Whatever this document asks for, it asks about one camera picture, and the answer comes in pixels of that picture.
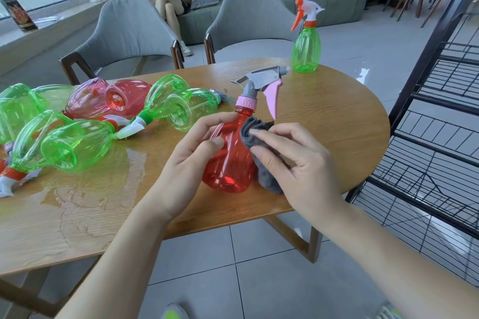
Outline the person's left hand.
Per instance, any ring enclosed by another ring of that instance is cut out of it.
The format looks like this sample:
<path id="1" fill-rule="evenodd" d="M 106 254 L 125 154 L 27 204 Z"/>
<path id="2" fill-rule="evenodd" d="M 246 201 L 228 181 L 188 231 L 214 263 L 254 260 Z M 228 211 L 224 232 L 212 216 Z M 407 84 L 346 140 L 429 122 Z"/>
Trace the person's left hand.
<path id="1" fill-rule="evenodd" d="M 217 126 L 233 122 L 237 118 L 236 112 L 220 112 L 201 117 L 195 122 L 177 144 L 159 178 L 142 199 L 150 212 L 161 221 L 169 223 L 185 210 L 202 180 L 188 167 L 187 158 L 201 142 L 210 139 Z"/>

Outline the person's right hand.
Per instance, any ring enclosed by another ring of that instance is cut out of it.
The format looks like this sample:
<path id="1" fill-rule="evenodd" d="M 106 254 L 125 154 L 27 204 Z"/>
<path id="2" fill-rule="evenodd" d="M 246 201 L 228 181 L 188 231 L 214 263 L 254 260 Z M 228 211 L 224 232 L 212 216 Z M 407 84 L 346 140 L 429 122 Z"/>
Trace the person's right hand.
<path id="1" fill-rule="evenodd" d="M 284 137 L 272 133 L 272 128 L 251 129 L 250 133 L 277 150 L 290 166 L 288 175 L 273 175 L 290 206 L 317 230 L 326 233 L 346 205 L 328 150 L 313 135 Z"/>

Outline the grey cloth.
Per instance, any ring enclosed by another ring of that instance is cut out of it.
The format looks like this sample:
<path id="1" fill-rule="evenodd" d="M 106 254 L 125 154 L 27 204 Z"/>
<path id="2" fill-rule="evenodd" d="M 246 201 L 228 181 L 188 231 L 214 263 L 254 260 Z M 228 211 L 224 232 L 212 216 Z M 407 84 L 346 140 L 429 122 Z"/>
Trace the grey cloth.
<path id="1" fill-rule="evenodd" d="M 257 138 L 256 136 L 251 135 L 250 133 L 251 129 L 267 131 L 272 128 L 272 126 L 274 126 L 274 121 L 265 122 L 256 118 L 255 116 L 248 117 L 240 129 L 241 141 L 248 150 L 250 150 L 254 146 L 265 147 L 266 149 L 271 151 L 276 157 L 278 157 L 278 159 L 289 169 L 290 166 L 285 163 L 284 159 L 280 156 L 277 150 L 273 149 L 267 143 Z M 274 176 L 267 170 L 267 168 L 260 162 L 260 160 L 256 156 L 253 157 L 253 161 L 258 169 L 258 182 L 260 183 L 260 185 L 270 192 L 282 195 L 283 190 L 281 189 L 278 181 L 274 178 Z"/>

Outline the red spray bottle pink trigger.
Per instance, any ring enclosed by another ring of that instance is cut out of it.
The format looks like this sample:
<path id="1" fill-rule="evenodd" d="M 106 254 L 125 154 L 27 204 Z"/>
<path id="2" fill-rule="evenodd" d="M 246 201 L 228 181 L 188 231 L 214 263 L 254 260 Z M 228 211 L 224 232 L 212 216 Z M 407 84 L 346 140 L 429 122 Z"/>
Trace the red spray bottle pink trigger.
<path id="1" fill-rule="evenodd" d="M 240 138 L 240 130 L 256 111 L 257 93 L 263 92 L 267 107 L 273 118 L 277 119 L 277 104 L 282 77 L 290 72 L 290 67 L 275 66 L 256 70 L 235 80 L 241 85 L 246 82 L 243 93 L 235 101 L 236 120 L 219 124 L 210 139 L 221 137 L 223 148 L 211 158 L 205 168 L 202 181 L 209 187 L 226 193 L 246 191 L 257 172 L 253 155 Z"/>

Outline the person's right forearm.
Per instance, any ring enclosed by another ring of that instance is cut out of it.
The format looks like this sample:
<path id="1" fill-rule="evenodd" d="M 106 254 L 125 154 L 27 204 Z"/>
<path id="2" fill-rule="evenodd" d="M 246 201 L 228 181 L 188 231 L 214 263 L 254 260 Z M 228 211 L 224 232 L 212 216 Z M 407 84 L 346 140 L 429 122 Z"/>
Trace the person's right forearm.
<path id="1" fill-rule="evenodd" d="M 479 288 L 412 250 L 359 207 L 339 197 L 320 210 L 314 225 L 406 319 L 479 319 Z"/>

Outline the person's left forearm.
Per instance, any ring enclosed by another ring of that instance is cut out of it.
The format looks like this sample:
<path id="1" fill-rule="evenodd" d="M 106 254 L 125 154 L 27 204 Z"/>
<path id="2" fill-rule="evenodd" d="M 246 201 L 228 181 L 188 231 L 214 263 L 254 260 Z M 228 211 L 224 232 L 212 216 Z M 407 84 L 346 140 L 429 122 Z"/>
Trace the person's left forearm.
<path id="1" fill-rule="evenodd" d="M 145 196 L 55 319 L 137 319 L 171 214 Z"/>

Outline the green spray bottle orange trigger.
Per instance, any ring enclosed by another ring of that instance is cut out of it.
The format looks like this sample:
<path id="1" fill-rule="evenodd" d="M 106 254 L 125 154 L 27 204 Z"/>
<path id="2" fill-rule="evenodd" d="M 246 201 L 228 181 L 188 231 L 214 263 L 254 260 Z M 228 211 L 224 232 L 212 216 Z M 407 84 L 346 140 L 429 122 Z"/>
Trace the green spray bottle orange trigger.
<path id="1" fill-rule="evenodd" d="M 320 62 L 321 42 L 316 30 L 316 16 L 324 9 L 308 0 L 296 0 L 295 4 L 296 18 L 290 31 L 293 32 L 300 22 L 303 22 L 303 29 L 293 47 L 291 66 L 297 73 L 308 74 L 314 72 Z"/>

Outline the pile of lying spray bottles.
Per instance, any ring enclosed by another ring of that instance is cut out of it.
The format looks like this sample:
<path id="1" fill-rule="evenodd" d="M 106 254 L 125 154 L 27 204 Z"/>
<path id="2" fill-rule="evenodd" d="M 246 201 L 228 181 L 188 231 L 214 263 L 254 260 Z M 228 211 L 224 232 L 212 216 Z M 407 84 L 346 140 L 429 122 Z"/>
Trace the pile of lying spray bottles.
<path id="1" fill-rule="evenodd" d="M 187 132 L 202 116 L 233 99 L 219 90 L 190 87 L 177 74 L 154 84 L 124 79 L 111 84 L 94 78 L 78 86 L 25 84 L 0 92 L 0 198 L 52 166 L 77 173 L 96 164 L 114 140 L 167 119 Z"/>

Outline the person's right shoe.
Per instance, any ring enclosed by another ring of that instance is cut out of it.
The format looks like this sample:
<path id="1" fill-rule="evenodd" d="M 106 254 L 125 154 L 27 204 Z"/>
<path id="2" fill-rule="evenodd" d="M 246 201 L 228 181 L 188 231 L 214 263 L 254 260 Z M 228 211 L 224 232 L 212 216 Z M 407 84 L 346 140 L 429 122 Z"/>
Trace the person's right shoe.
<path id="1" fill-rule="evenodd" d="M 405 319 L 404 316 L 390 303 L 386 301 L 380 305 L 373 315 L 373 319 Z"/>

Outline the dark printed box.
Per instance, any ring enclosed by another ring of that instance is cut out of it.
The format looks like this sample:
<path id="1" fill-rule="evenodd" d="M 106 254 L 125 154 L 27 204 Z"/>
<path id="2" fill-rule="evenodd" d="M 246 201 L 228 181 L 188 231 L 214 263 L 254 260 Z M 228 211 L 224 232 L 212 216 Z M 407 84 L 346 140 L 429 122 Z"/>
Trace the dark printed box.
<path id="1" fill-rule="evenodd" d="M 22 32 L 31 32 L 39 29 L 26 10 L 20 5 L 18 0 L 0 0 L 0 3 L 6 8 L 7 12 Z"/>

